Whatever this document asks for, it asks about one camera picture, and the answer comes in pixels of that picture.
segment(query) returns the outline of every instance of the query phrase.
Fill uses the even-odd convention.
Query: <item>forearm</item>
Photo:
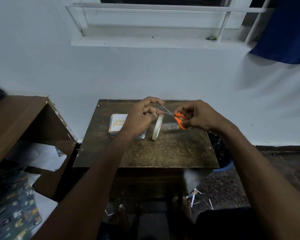
[[[33,239],[96,239],[108,195],[131,138],[118,134]]]
[[[249,202],[273,239],[300,239],[300,193],[233,124],[220,137],[232,155]]]

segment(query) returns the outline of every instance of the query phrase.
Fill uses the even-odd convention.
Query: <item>small box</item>
[[[124,125],[124,122],[126,121],[128,114],[118,114],[114,113],[112,114],[110,118],[110,125],[109,125],[109,133],[113,137],[115,136]],[[135,140],[144,140],[146,137],[146,132],[143,132],[140,136],[135,138]]]

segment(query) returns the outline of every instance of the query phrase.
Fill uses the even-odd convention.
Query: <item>bare foot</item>
[[[122,229],[129,234],[129,220],[126,214],[126,208],[123,204],[120,204],[118,210],[111,216],[109,224],[120,225]]]
[[[195,222],[192,219],[191,202],[187,198],[182,197],[182,201],[178,202],[179,197],[172,198],[173,214],[187,238],[193,238],[195,234]]]

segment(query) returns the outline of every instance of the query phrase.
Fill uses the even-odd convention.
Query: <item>tape strip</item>
[[[157,120],[157,123],[154,127],[154,131],[153,131],[153,135],[152,135],[152,140],[154,140],[154,141],[157,139],[157,137],[159,135],[163,118],[164,117],[161,116],[161,115],[158,116],[158,120]]]

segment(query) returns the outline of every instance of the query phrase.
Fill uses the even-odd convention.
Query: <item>white paper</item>
[[[28,183],[31,185],[31,187],[37,181],[37,179],[41,176],[41,174],[34,174],[34,173],[29,173],[29,172],[25,172],[25,174],[28,176]]]
[[[18,141],[6,158],[26,166],[56,171],[61,167],[67,155],[60,156],[53,145]]]
[[[31,230],[32,235],[34,235],[39,228],[44,224],[44,222],[48,219],[49,215],[53,212],[53,210],[57,207],[58,202],[55,202],[42,194],[37,192],[34,193],[34,200],[39,209],[40,216],[42,218],[42,222]]]
[[[120,131],[124,122],[126,121],[128,114],[117,114],[112,115],[111,125],[109,126],[109,132]]]

